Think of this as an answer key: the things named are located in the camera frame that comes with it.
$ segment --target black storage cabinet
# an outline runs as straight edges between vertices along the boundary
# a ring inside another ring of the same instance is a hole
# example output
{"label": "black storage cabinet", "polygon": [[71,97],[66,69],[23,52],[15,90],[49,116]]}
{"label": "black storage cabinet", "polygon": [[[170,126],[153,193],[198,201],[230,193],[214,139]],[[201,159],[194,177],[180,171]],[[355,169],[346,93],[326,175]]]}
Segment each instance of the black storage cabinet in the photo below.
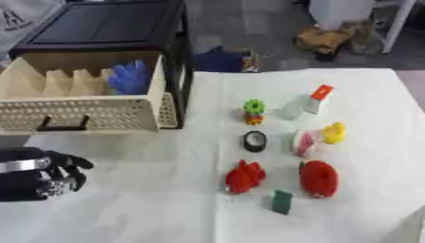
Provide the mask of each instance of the black storage cabinet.
{"label": "black storage cabinet", "polygon": [[13,60],[29,52],[128,50],[162,54],[165,91],[176,106],[176,129],[182,128],[194,76],[183,0],[68,3],[13,47],[9,56]]}

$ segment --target red toy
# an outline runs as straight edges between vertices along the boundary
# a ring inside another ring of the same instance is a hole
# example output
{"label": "red toy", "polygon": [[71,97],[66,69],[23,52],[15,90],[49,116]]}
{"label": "red toy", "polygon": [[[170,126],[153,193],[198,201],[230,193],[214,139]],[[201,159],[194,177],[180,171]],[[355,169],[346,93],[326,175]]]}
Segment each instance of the red toy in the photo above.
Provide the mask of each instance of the red toy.
{"label": "red toy", "polygon": [[266,177],[266,172],[258,162],[247,164],[243,159],[239,165],[226,175],[226,185],[230,192],[242,194],[260,185],[260,180]]}
{"label": "red toy", "polygon": [[300,166],[303,189],[313,197],[331,197],[338,188],[338,174],[329,164],[312,160]]}

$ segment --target green cube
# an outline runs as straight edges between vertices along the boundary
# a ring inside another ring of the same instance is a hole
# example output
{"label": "green cube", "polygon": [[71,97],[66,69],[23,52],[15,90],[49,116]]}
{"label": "green cube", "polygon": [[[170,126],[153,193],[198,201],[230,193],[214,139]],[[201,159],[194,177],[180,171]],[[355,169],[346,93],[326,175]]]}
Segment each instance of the green cube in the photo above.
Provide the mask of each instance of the green cube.
{"label": "green cube", "polygon": [[278,214],[287,215],[290,210],[292,197],[293,195],[290,193],[276,190],[274,192],[274,198],[273,198],[273,203],[271,205],[271,210]]}

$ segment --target black tape roll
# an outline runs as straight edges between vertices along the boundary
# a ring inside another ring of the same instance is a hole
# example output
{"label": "black tape roll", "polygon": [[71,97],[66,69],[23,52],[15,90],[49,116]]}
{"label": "black tape roll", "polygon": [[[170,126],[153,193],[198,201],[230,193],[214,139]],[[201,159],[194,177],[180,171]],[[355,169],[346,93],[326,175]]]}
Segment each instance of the black tape roll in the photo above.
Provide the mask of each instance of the black tape roll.
{"label": "black tape roll", "polygon": [[244,135],[243,140],[245,149],[253,153],[263,151],[268,143],[268,137],[259,131],[248,132]]}

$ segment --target green gear toy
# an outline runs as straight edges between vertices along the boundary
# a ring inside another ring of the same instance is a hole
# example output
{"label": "green gear toy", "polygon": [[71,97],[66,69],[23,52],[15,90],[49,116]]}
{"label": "green gear toy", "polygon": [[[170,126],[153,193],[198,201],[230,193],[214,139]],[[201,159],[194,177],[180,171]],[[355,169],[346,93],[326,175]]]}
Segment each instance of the green gear toy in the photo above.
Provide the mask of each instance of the green gear toy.
{"label": "green gear toy", "polygon": [[260,115],[264,113],[266,105],[257,99],[249,100],[244,104],[244,110],[250,115]]}

